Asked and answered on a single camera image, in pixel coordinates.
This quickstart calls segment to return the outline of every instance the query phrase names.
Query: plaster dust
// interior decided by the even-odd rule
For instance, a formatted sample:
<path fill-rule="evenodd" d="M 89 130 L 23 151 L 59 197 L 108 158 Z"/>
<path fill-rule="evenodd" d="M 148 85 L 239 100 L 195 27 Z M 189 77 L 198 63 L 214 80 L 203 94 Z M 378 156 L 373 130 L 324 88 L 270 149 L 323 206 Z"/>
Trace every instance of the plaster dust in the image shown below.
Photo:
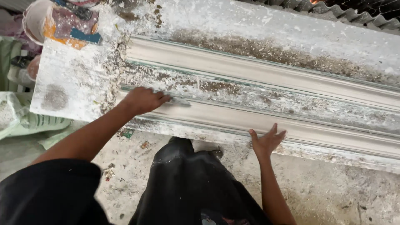
<path fill-rule="evenodd" d="M 113 175 L 103 174 L 96 193 L 111 223 L 128 224 L 146 188 L 153 157 L 169 138 L 140 131 L 134 131 L 130 139 L 114 136 L 94 159 Z M 224 152 L 224 166 L 260 204 L 254 152 L 231 145 L 218 147 Z M 272 155 L 272 163 L 299 225 L 400 223 L 400 175 L 278 154 Z"/>

